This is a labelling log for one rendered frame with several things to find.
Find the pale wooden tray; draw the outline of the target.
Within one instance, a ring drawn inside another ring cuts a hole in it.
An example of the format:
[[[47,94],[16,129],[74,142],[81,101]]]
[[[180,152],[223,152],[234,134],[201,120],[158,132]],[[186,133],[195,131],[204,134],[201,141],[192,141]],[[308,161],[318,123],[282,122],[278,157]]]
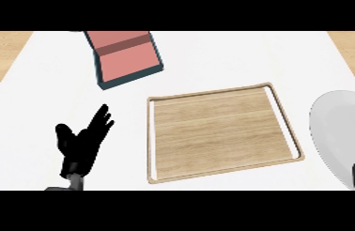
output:
[[[269,83],[146,99],[151,184],[303,159]]]

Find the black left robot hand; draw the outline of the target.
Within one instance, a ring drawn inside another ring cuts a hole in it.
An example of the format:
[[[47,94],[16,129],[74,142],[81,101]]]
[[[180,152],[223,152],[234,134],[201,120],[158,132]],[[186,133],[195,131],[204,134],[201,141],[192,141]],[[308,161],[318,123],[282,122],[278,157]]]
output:
[[[72,133],[65,124],[55,126],[56,146],[63,155],[59,175],[68,178],[77,174],[84,177],[92,170],[97,157],[100,143],[114,125],[108,105],[103,104],[93,116],[90,124],[78,134]]]

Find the pink box with teal rim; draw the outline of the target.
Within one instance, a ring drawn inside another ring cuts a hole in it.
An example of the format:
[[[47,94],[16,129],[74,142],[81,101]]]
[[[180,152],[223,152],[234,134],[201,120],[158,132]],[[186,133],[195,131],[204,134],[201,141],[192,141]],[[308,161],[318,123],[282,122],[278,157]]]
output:
[[[148,31],[84,31],[93,49],[97,85],[102,90],[164,70]]]

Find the pale grey plate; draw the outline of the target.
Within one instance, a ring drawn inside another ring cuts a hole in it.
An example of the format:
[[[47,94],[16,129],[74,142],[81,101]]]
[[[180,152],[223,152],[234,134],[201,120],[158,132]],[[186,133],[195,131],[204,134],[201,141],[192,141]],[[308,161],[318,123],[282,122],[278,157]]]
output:
[[[355,162],[355,91],[330,91],[316,98],[309,131],[325,166],[349,189]]]

